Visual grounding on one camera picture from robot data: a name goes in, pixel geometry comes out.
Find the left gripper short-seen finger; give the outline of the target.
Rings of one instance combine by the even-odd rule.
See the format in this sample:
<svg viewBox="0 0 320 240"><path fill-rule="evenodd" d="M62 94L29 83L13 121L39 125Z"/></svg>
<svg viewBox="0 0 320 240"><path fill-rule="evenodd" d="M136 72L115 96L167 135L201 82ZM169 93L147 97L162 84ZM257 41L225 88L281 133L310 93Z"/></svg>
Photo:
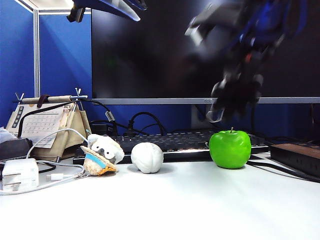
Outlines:
<svg viewBox="0 0 320 240"><path fill-rule="evenodd" d="M119 9L129 9L129 5L132 5L142 11L148 9L147 3L144 0L119 0L117 6Z"/></svg>

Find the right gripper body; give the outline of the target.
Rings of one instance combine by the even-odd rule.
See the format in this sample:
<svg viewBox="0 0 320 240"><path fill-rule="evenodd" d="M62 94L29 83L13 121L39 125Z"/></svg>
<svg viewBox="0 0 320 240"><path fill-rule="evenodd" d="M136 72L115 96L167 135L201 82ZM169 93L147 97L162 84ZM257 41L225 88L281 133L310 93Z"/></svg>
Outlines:
<svg viewBox="0 0 320 240"><path fill-rule="evenodd" d="M280 31L248 31L227 34L223 47L225 65L223 87L260 87L264 77L259 74L263 64L274 54L285 34Z"/></svg>

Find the left gripper long finger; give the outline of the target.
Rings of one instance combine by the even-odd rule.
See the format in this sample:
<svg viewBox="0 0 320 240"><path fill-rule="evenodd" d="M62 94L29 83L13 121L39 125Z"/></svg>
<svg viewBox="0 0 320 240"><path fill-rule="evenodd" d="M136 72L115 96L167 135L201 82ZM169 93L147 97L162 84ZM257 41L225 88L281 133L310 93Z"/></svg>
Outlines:
<svg viewBox="0 0 320 240"><path fill-rule="evenodd" d="M139 15L124 0L85 0L83 5L94 10L139 22Z"/></svg>

